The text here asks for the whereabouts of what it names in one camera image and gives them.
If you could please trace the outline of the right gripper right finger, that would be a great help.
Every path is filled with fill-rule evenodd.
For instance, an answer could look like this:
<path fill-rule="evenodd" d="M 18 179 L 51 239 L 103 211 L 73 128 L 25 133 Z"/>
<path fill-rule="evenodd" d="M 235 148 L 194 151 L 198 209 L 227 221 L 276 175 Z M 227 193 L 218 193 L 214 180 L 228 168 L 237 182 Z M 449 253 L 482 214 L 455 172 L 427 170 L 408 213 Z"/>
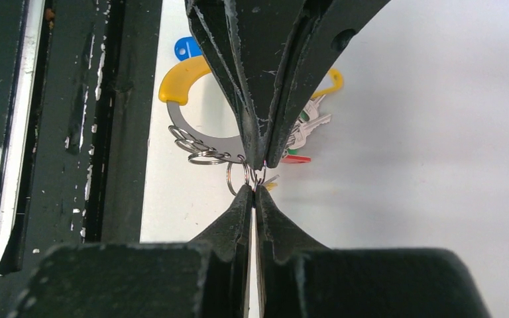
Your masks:
<path fill-rule="evenodd" d="M 444 248 L 333 249 L 254 193 L 262 317 L 488 317 L 462 260 Z"/>

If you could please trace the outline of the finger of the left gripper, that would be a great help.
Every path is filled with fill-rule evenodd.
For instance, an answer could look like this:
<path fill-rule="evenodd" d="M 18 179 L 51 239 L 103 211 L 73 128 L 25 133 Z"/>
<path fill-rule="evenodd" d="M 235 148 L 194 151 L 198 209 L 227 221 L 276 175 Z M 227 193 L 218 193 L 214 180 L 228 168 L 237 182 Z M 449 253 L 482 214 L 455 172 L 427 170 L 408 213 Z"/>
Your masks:
<path fill-rule="evenodd" d="M 282 92 L 268 138 L 266 165 L 277 167 L 302 108 L 351 39 L 386 5 L 383 0 L 307 1 L 287 53 Z"/>
<path fill-rule="evenodd" d="M 250 167 L 261 169 L 266 156 L 266 115 L 247 83 L 248 44 L 240 31 L 248 1 L 186 1 L 190 31 L 234 113 Z"/>

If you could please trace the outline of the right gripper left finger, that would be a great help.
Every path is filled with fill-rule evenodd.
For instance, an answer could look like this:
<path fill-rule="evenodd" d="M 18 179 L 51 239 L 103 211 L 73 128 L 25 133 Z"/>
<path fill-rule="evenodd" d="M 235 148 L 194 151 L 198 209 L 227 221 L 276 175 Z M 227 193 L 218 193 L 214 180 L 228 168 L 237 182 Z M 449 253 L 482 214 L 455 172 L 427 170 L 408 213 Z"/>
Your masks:
<path fill-rule="evenodd" d="M 246 317 L 253 191 L 188 242 L 57 246 L 10 317 Z"/>

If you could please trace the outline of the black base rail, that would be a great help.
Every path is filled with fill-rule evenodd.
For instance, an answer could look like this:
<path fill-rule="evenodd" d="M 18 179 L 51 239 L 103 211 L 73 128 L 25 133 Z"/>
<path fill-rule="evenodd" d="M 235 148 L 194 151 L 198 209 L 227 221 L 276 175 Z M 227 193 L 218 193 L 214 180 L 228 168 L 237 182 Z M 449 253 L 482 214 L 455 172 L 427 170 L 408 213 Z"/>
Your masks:
<path fill-rule="evenodd" d="M 0 1 L 0 317 L 46 252 L 136 243 L 161 1 Z"/>

